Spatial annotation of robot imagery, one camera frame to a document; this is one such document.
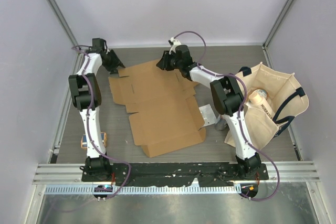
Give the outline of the brown cardboard box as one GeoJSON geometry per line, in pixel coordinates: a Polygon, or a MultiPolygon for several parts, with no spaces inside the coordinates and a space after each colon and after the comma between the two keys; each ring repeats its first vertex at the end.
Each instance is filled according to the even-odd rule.
{"type": "Polygon", "coordinates": [[[147,157],[203,143],[206,137],[197,83],[178,70],[161,70],[157,62],[122,68],[109,77],[113,101],[125,106],[134,143],[147,157]]]}

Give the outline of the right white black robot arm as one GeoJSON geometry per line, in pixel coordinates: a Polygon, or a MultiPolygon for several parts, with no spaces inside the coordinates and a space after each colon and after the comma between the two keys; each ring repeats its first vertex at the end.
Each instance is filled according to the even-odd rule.
{"type": "Polygon", "coordinates": [[[242,179],[250,179],[261,166],[261,159],[250,139],[244,116],[246,86],[233,74],[219,74],[195,62],[186,45],[165,50],[156,64],[165,71],[179,70],[189,81],[194,81],[211,90],[216,111],[224,118],[233,137],[237,173],[242,179]]]}

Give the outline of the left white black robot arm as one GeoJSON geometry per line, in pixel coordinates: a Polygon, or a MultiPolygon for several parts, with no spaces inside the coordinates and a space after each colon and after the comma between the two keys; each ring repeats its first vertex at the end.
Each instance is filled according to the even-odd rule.
{"type": "Polygon", "coordinates": [[[85,164],[80,166],[82,181],[105,182],[112,177],[112,165],[107,158],[106,135],[100,127],[102,97],[96,74],[100,67],[115,73],[124,64],[102,38],[92,39],[91,46],[74,46],[73,50],[84,57],[78,72],[68,78],[72,103],[79,111],[85,129],[83,139],[86,140],[87,154],[85,164]]]}

